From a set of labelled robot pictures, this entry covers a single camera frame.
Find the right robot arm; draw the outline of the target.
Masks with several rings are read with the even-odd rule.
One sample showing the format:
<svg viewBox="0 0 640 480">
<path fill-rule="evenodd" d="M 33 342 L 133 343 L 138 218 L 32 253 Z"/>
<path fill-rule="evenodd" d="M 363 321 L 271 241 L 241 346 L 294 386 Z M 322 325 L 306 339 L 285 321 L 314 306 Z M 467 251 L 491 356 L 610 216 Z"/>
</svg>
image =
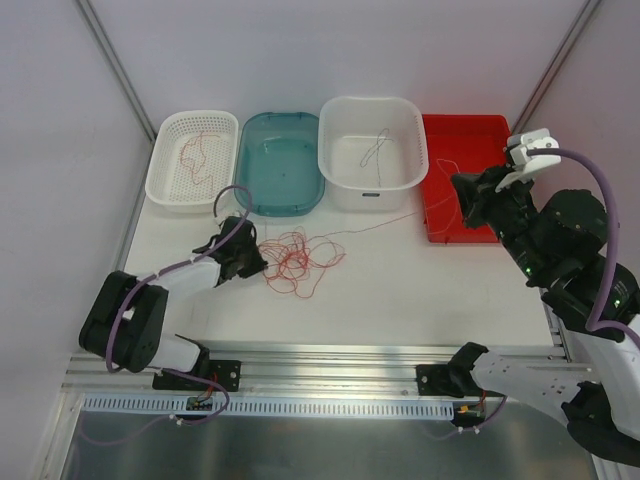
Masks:
<svg viewBox="0 0 640 480">
<path fill-rule="evenodd" d="M 596 369 L 597 381 L 563 380 L 490 351 L 465 344 L 449 361 L 453 395 L 476 389 L 511 397 L 553 418 L 573 440 L 605 460 L 639 464 L 639 285 L 616 265 L 600 322 L 618 321 L 626 332 L 587 327 L 605 273 L 603 246 L 610 246 L 608 216 L 589 191 L 560 190 L 542 209 L 533 203 L 531 182 L 499 183 L 507 166 L 451 177 L 464 224 L 489 227 L 542 301 L 575 333 Z"/>
</svg>

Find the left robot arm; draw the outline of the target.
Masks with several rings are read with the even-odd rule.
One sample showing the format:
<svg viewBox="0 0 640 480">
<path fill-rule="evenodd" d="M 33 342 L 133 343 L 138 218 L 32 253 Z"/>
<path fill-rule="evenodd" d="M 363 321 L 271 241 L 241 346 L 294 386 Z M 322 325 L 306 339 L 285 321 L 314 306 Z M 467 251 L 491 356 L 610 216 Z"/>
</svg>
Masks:
<svg viewBox="0 0 640 480">
<path fill-rule="evenodd" d="M 266 266 L 254 224 L 230 216 L 218 234 L 184 261 L 145 278 L 120 270 L 110 273 L 80 330 L 79 346 L 103 358 L 112 373 L 168 370 L 185 387 L 199 389 L 210 377 L 209 351 L 164 331 L 167 308 L 236 277 L 252 277 Z"/>
</svg>

